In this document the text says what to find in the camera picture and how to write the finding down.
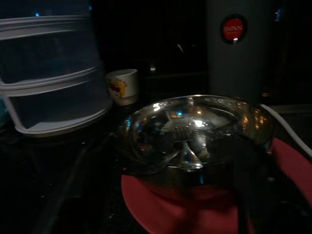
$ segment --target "kitchen counter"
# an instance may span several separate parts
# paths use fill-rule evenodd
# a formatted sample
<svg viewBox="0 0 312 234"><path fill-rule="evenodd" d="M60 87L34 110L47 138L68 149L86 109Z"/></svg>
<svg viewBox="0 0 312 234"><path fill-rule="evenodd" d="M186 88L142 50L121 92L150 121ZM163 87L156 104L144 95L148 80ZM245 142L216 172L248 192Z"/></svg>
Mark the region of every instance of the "kitchen counter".
<svg viewBox="0 0 312 234"><path fill-rule="evenodd" d="M147 233L123 201L123 167L109 133L127 115L169 97L144 97L130 106L114 106L95 124L62 136L27 138L8 125L0 134L1 233ZM311 109L279 110L310 147ZM275 136L304 154L278 123Z"/></svg>

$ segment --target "stacked storage drawers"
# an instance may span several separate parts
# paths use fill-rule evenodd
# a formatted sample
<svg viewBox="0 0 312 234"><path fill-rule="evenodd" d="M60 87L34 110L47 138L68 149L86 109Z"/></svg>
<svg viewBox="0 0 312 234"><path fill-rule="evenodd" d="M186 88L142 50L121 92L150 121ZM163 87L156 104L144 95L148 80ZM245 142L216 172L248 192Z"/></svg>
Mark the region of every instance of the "stacked storage drawers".
<svg viewBox="0 0 312 234"><path fill-rule="evenodd" d="M0 94L19 132L57 135L103 116L103 74L88 16L0 20Z"/></svg>

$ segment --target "stainless steel pot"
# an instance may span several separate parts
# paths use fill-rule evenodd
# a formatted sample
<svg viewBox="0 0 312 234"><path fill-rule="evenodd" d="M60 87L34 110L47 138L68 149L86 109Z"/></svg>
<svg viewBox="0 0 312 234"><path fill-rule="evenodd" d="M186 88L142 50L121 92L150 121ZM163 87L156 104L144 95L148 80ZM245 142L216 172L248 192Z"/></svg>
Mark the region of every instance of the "stainless steel pot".
<svg viewBox="0 0 312 234"><path fill-rule="evenodd" d="M215 146L235 135L268 150L273 138L269 113L236 98L194 95L130 115L118 127L116 148L126 159L126 174L158 185L198 186L213 184L212 175L226 171L227 157Z"/></svg>

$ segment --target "small cup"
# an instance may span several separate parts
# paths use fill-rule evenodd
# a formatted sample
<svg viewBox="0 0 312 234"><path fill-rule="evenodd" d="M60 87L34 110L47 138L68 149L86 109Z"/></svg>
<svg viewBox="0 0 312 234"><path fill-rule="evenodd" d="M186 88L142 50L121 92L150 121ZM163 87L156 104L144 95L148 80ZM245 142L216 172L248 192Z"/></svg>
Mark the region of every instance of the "small cup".
<svg viewBox="0 0 312 234"><path fill-rule="evenodd" d="M125 69L106 74L109 93L119 106L135 103L138 99L136 69Z"/></svg>

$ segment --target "red logo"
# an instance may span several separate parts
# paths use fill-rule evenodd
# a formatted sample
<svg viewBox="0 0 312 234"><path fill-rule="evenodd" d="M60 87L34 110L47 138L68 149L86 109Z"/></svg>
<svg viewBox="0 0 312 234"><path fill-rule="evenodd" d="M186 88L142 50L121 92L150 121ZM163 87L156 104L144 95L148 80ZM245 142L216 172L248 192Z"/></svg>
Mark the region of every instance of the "red logo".
<svg viewBox="0 0 312 234"><path fill-rule="evenodd" d="M247 24L241 16L226 18L221 26L221 31L227 43L235 44L240 41L247 30Z"/></svg>

